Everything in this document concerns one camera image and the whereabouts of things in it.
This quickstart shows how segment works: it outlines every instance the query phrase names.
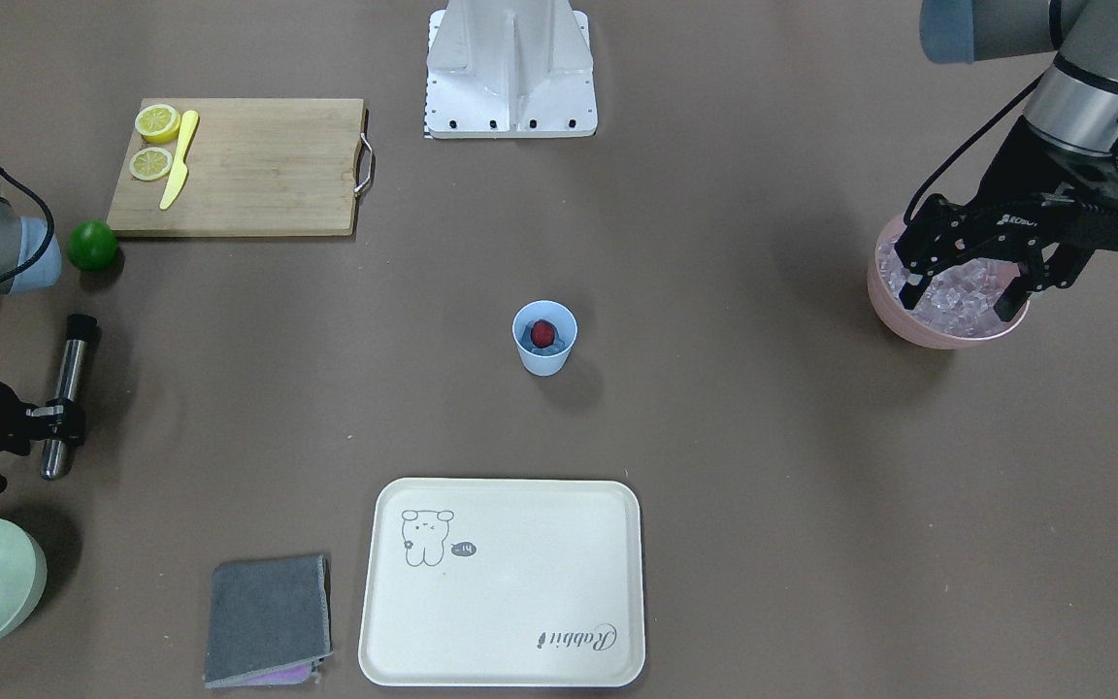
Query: rabbit logo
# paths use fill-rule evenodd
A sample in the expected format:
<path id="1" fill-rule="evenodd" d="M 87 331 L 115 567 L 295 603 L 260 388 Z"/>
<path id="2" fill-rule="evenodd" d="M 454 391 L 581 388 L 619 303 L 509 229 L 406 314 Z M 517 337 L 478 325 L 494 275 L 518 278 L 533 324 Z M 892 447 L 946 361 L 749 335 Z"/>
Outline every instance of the rabbit logo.
<path id="1" fill-rule="evenodd" d="M 443 563 L 443 548 L 452 531 L 452 510 L 404 510 L 404 557 L 408 565 L 438 566 Z"/>

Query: lime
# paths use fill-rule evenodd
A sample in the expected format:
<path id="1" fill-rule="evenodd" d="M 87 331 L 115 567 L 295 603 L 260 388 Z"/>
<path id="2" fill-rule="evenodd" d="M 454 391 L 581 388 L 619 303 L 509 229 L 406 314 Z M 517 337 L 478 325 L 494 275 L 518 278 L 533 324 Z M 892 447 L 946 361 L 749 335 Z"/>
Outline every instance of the lime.
<path id="1" fill-rule="evenodd" d="M 179 112 L 170 105 L 150 105 L 136 115 L 136 133 L 151 143 L 167 143 L 179 134 Z"/>
<path id="2" fill-rule="evenodd" d="M 120 242 L 114 232 L 103 221 L 84 221 L 67 238 L 67 258 L 78 270 L 105 268 L 114 261 L 119 248 Z"/>
<path id="3" fill-rule="evenodd" d="M 141 181 L 153 181 L 170 172 L 172 154 L 165 148 L 142 148 L 129 161 L 129 172 Z"/>

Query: lemon slice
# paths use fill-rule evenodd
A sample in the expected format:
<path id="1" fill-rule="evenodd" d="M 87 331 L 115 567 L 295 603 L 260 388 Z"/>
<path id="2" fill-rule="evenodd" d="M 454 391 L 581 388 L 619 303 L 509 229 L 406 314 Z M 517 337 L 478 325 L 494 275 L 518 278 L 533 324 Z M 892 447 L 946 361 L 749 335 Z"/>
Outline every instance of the lemon slice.
<path id="1" fill-rule="evenodd" d="M 150 143 L 167 143 L 179 134 L 179 112 L 170 105 L 150 105 L 136 115 L 136 133 Z"/>
<path id="2" fill-rule="evenodd" d="M 165 148 L 142 148 L 129 162 L 129 172 L 141 181 L 153 181 L 170 172 L 172 155 Z"/>

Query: tray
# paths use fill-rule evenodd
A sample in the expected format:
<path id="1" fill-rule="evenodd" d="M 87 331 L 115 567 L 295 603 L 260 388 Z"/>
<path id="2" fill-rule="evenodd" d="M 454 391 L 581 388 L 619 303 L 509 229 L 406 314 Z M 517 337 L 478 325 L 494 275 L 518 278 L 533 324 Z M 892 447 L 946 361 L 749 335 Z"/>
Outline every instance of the tray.
<path id="1" fill-rule="evenodd" d="M 391 482 L 361 671 L 389 687 L 627 684 L 644 667 L 639 522 L 619 482 Z"/>

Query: green lime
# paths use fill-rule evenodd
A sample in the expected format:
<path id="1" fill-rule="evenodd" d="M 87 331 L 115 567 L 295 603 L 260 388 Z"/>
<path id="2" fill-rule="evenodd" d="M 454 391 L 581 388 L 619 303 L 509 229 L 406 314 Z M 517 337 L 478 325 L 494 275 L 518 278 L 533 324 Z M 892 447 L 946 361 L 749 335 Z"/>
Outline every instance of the green lime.
<path id="1" fill-rule="evenodd" d="M 78 270 L 103 270 L 114 261 L 120 242 L 105 221 L 84 221 L 67 238 L 67 258 Z"/>

